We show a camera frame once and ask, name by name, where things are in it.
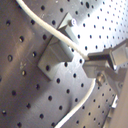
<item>stainless steel surface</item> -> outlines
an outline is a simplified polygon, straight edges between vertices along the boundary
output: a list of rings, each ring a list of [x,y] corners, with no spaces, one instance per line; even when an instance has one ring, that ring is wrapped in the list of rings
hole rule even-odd
[[[128,37],[125,0],[24,1],[55,28],[69,12],[77,21],[76,36],[86,53],[114,47]],[[60,65],[53,81],[37,67],[50,39],[51,35],[15,1],[1,1],[0,128],[50,128],[88,91],[91,79],[83,71],[84,60],[76,52],[72,62]],[[109,85],[96,85],[89,100],[63,128],[102,127],[114,96]]]

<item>perforated metal sheet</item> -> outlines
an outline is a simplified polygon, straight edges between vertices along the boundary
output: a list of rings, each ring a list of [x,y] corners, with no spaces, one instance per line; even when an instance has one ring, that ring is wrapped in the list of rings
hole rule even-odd
[[[114,47],[128,37],[126,0],[24,0],[57,28],[69,12],[79,26],[81,50]],[[51,35],[30,19],[15,1],[0,3],[0,128],[50,128],[86,94],[91,84],[74,52],[53,81],[37,67]],[[114,98],[109,85],[97,85],[84,106],[63,128],[102,127]]]

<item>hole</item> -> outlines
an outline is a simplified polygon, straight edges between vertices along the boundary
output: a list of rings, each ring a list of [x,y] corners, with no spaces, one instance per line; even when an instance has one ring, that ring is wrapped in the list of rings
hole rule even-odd
[[[83,106],[82,109],[85,109],[85,106]]]
[[[55,21],[55,20],[53,20],[53,21],[52,21],[52,24],[53,24],[53,25],[55,25],[55,24],[56,24],[56,21]]]
[[[85,46],[85,50],[88,50],[88,47],[87,46]]]
[[[76,78],[76,73],[73,74],[73,77]]]
[[[78,39],[80,39],[80,35],[78,35]]]
[[[78,15],[78,11],[76,11],[75,13],[76,13],[76,15]]]
[[[24,37],[20,36],[19,40],[20,40],[21,43],[24,42]]]
[[[63,8],[60,8],[60,12],[63,12],[64,10],[63,10]]]
[[[89,3],[88,2],[86,2],[86,7],[89,8]]]
[[[28,109],[30,109],[30,108],[31,108],[31,104],[28,103],[28,104],[26,105],[26,107],[27,107]]]
[[[22,76],[26,76],[27,73],[25,70],[23,70],[21,74],[22,74]]]
[[[51,124],[52,127],[55,127],[55,125],[56,125],[56,124],[55,124],[54,122]]]
[[[46,71],[50,71],[50,66],[49,65],[46,66]]]
[[[10,25],[11,25],[11,21],[10,21],[10,20],[7,20],[7,21],[6,21],[6,25],[7,25],[7,26],[10,26]]]
[[[90,17],[90,14],[88,14],[88,17]]]
[[[63,109],[63,107],[62,107],[62,106],[60,106],[60,107],[59,107],[59,110],[62,110],[62,109]]]
[[[12,96],[16,96],[16,91],[12,90]]]
[[[0,76],[0,82],[2,81],[2,76]]]
[[[39,85],[39,84],[36,85],[36,89],[37,89],[37,90],[40,89],[40,85]]]
[[[74,52],[74,49],[72,48],[72,52]]]
[[[82,87],[82,88],[84,87],[84,84],[83,84],[83,83],[81,84],[81,87]]]
[[[83,27],[85,27],[85,23],[83,23]]]
[[[59,84],[60,83],[60,78],[57,78],[56,82]]]
[[[93,102],[96,102],[96,99],[94,99]]]
[[[18,126],[19,128],[21,128],[21,127],[22,127],[21,122],[17,123],[17,126]]]
[[[79,124],[79,120],[76,121],[76,124]]]
[[[78,99],[77,98],[75,99],[75,102],[78,102]]]
[[[96,118],[94,118],[93,120],[96,121]]]
[[[44,115],[43,114],[40,114],[40,119],[43,119],[44,118]]]
[[[43,11],[45,10],[45,6],[44,5],[41,6],[41,10],[43,10]]]
[[[32,53],[32,56],[35,58],[37,56],[37,53],[36,52],[33,52]]]
[[[99,38],[101,39],[101,35],[99,35]]]
[[[49,97],[48,97],[48,100],[49,100],[49,101],[52,101],[52,96],[49,96]]]
[[[34,25],[35,24],[35,21],[34,20],[31,20],[31,24]]]
[[[3,116],[7,115],[7,112],[5,110],[2,111]]]
[[[81,5],[83,5],[83,2],[80,2],[81,3]]]
[[[98,46],[96,45],[96,49],[98,49]]]
[[[13,60],[13,56],[12,55],[8,55],[8,61],[11,62]]]
[[[82,63],[82,59],[79,60],[80,64]]]
[[[64,63],[64,66],[65,66],[65,67],[68,67],[68,63],[67,63],[67,62],[65,62],[65,63]]]
[[[47,36],[44,34],[43,35],[43,40],[46,40],[47,39]]]
[[[91,112],[89,112],[88,115],[90,116],[91,115]]]
[[[67,92],[67,94],[69,94],[69,93],[70,93],[70,90],[69,90],[69,89],[67,89],[67,91],[66,91],[66,92]]]
[[[20,7],[20,5],[18,5],[18,8],[19,8],[19,9],[22,9],[22,8]]]

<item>white rod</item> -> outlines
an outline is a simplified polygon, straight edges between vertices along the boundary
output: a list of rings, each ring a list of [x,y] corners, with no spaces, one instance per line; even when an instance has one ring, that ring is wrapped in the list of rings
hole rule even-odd
[[[46,29],[48,32],[50,32],[52,35],[57,37],[59,40],[62,42],[66,43],[69,45],[71,48],[76,50],[84,59],[88,59],[87,55],[84,54],[81,49],[79,48],[76,43],[71,41],[68,37],[66,37],[64,34],[61,32],[57,31],[55,28],[44,22],[41,18],[39,18],[34,12],[32,12],[28,6],[22,1],[22,0],[16,0],[18,4],[21,6],[21,8],[26,12],[27,15],[29,15],[36,23],[38,23],[41,27]]]
[[[92,80],[91,87],[89,88],[84,98],[54,128],[61,128],[79,110],[79,108],[82,107],[82,105],[88,100],[94,87],[95,79]]]

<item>metal bracket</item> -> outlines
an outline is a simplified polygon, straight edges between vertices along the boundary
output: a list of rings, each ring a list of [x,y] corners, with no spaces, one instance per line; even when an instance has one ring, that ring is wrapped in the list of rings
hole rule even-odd
[[[83,69],[89,78],[96,78],[99,86],[106,81],[118,97],[123,86],[126,69],[116,69],[120,64],[128,62],[127,42],[128,39],[113,49],[109,48],[103,52],[89,54],[89,61],[86,61],[83,65]]]
[[[78,40],[73,33],[75,28],[73,26],[76,27],[76,21],[68,13],[60,25],[59,31],[71,38],[74,42],[78,43]],[[73,56],[74,55],[70,48],[65,43],[58,40],[56,37],[52,37],[38,63],[38,67],[50,80],[52,80],[60,66],[60,63],[71,62]]]

